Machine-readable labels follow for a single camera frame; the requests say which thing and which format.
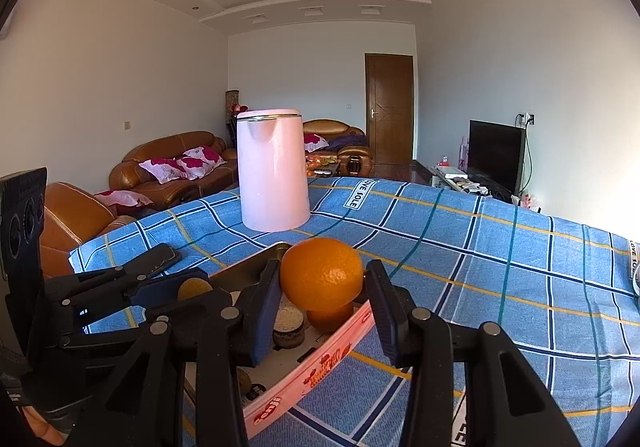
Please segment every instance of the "floor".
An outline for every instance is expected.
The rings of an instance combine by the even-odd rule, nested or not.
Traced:
[[[431,177],[423,168],[414,164],[374,163],[370,178],[383,178],[397,182],[411,182],[420,185],[431,185]]]

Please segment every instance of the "leather armchair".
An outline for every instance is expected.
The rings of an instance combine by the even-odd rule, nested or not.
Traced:
[[[173,180],[163,185],[138,164],[152,158],[175,158],[189,149],[207,145],[226,163],[197,180]],[[165,210],[232,187],[238,181],[238,155],[225,141],[207,131],[191,131],[152,140],[129,151],[109,175],[114,190],[140,192],[154,202],[155,210]]]
[[[40,262],[45,277],[74,273],[69,252],[94,237],[136,221],[115,216],[88,192],[68,183],[47,185],[44,230],[40,236]]]
[[[344,122],[339,122],[338,120],[327,120],[324,118],[319,120],[308,120],[302,124],[302,131],[322,136],[329,142],[338,136],[345,136],[347,134],[364,135],[364,132],[357,127],[351,127],[350,125],[347,125]],[[371,172],[371,150],[365,145],[347,145],[337,152],[319,149],[311,154],[315,156],[336,157],[340,162],[338,173],[340,173],[341,176],[360,176],[361,178],[368,178]]]

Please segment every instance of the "white wall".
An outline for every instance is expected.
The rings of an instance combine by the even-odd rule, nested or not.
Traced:
[[[543,212],[640,239],[640,18],[628,0],[435,0],[417,37],[420,162],[457,156],[469,119],[513,124],[527,110]]]
[[[137,144],[226,138],[226,36],[151,0],[20,0],[0,40],[0,176],[91,192]],[[124,122],[131,129],[124,130]]]
[[[303,120],[331,118],[362,130],[364,54],[411,55],[414,67],[417,64],[414,25],[392,22],[265,28],[230,36],[228,48],[228,87],[240,90],[242,104],[252,109],[290,107],[299,109]]]

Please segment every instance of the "recessed ceiling light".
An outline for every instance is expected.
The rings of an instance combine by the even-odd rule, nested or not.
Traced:
[[[269,21],[267,16],[263,13],[257,13],[255,15],[247,15],[246,17],[243,17],[243,18],[249,19],[251,21],[251,24],[260,24],[261,22]]]
[[[382,4],[361,4],[360,5],[360,14],[361,15],[380,15],[380,10],[384,8]]]
[[[324,6],[302,6],[298,10],[302,10],[305,17],[320,17],[324,15],[322,8]]]

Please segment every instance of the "television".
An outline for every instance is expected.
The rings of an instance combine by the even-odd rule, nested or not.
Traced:
[[[469,178],[505,201],[512,194],[518,195],[525,144],[526,131],[521,127],[470,120],[466,169]]]

